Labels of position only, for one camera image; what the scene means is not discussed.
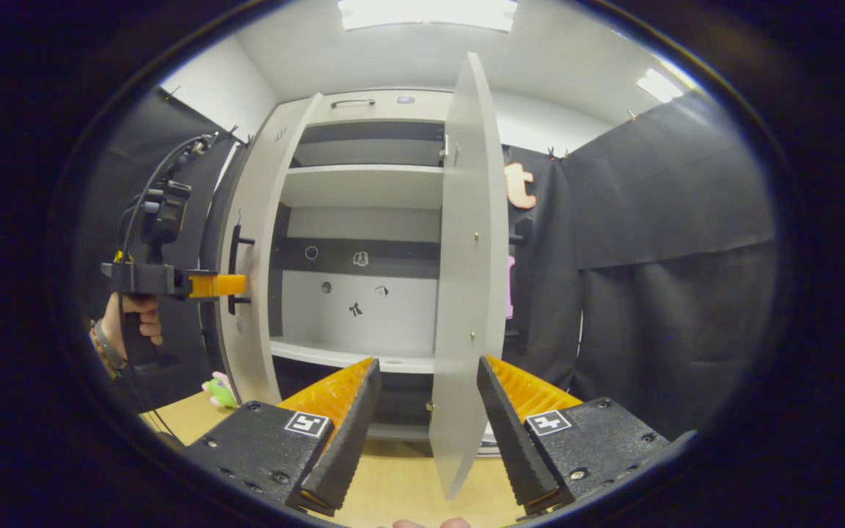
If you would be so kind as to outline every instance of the black fabric backdrop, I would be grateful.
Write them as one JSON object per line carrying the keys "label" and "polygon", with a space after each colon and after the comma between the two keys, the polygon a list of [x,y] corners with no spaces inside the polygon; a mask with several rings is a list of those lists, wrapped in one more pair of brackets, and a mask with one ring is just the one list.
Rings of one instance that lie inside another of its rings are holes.
{"label": "black fabric backdrop", "polygon": [[[615,398],[668,438],[699,428],[747,375],[772,317],[778,245],[764,167],[696,92],[558,163],[581,281],[574,394]],[[548,324],[536,317],[531,328]]]}
{"label": "black fabric backdrop", "polygon": [[509,232],[533,220],[529,243],[514,248],[511,277],[517,335],[504,341],[502,358],[563,390],[570,388],[579,337],[579,282],[574,262],[571,197],[560,164],[547,154],[504,148],[505,164],[521,164],[533,174],[527,193],[536,205],[521,210],[508,202]]}
{"label": "black fabric backdrop", "polygon": [[[111,285],[109,278],[100,272],[100,264],[111,260],[117,251],[115,232],[128,201],[140,193],[169,150],[194,135],[212,131],[220,131],[225,137],[225,131],[208,118],[175,99],[165,100],[161,90],[147,94],[114,131],[91,169],[90,188],[84,194],[80,224],[73,241],[74,284],[87,308],[84,317],[94,320],[103,317]],[[197,268],[208,204],[232,143],[231,140],[218,141],[211,151],[178,174],[178,181],[191,185],[191,198],[178,240],[162,250],[168,264]],[[138,225],[134,229],[138,234]],[[143,244],[135,244],[131,250],[137,260],[144,253]],[[211,376],[201,339],[198,305],[162,298],[158,313],[164,336],[161,352],[178,357],[178,367],[137,382],[141,405],[127,384],[113,384],[120,397],[143,408],[166,405],[195,394],[200,390],[201,382]]]}

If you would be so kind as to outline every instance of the human hand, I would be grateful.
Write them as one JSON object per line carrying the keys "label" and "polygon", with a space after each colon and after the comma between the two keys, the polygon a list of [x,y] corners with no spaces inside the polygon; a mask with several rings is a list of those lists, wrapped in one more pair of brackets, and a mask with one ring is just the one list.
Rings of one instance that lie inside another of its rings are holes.
{"label": "human hand", "polygon": [[[123,295],[123,313],[136,312],[140,315],[139,333],[149,337],[154,345],[161,345],[161,321],[158,320],[158,299],[154,295],[145,297],[130,297]],[[106,303],[106,311],[100,326],[103,327],[103,335],[113,345],[113,348],[120,352],[120,356],[126,360],[126,347],[123,345],[123,330],[120,324],[120,297],[113,292],[110,300]]]}
{"label": "human hand", "polygon": [[[405,518],[401,519],[401,521],[396,521],[393,524],[393,528],[425,528],[422,525],[415,524],[413,521],[407,521]],[[450,518],[448,521],[443,522],[442,525],[439,525],[439,528],[472,528],[472,525],[468,524],[465,519],[456,517]]]}

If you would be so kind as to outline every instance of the pink object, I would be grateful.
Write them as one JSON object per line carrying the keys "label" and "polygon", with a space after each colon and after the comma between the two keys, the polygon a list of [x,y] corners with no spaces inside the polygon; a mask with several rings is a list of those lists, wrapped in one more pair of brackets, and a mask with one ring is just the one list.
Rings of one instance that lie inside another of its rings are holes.
{"label": "pink object", "polygon": [[513,318],[513,303],[511,303],[511,268],[513,257],[507,255],[507,318]]}

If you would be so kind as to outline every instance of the silver handle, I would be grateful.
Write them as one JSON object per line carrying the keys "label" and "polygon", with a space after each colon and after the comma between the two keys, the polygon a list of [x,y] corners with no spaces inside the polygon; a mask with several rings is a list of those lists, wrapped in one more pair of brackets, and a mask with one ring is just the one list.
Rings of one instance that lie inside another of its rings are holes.
{"label": "silver handle", "polygon": [[332,108],[337,108],[338,105],[341,104],[341,103],[366,103],[366,104],[370,104],[371,106],[373,106],[373,104],[376,104],[376,101],[373,100],[373,99],[369,99],[369,98],[368,99],[336,100],[334,103],[332,103]]}

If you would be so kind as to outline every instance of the open cabinet door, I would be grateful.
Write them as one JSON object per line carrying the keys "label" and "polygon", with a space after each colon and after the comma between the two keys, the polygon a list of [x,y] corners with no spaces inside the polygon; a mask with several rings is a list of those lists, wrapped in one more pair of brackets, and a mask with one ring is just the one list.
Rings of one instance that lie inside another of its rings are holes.
{"label": "open cabinet door", "polygon": [[[249,151],[224,226],[221,273],[229,271],[231,249],[235,245],[234,273],[247,275],[244,297],[249,303],[235,304],[235,314],[231,314],[228,300],[222,298],[218,308],[224,366],[241,402],[254,399],[270,404],[279,402],[279,387],[269,352],[267,311],[272,230],[292,154],[321,99],[322,94],[315,94],[309,100],[276,107]],[[237,223],[241,224],[241,237],[254,241],[253,244],[232,244]]]}
{"label": "open cabinet door", "polygon": [[436,308],[432,443],[447,499],[465,482],[487,425],[478,358],[500,357],[507,287],[504,165],[489,86],[467,54],[445,123],[442,256]]}

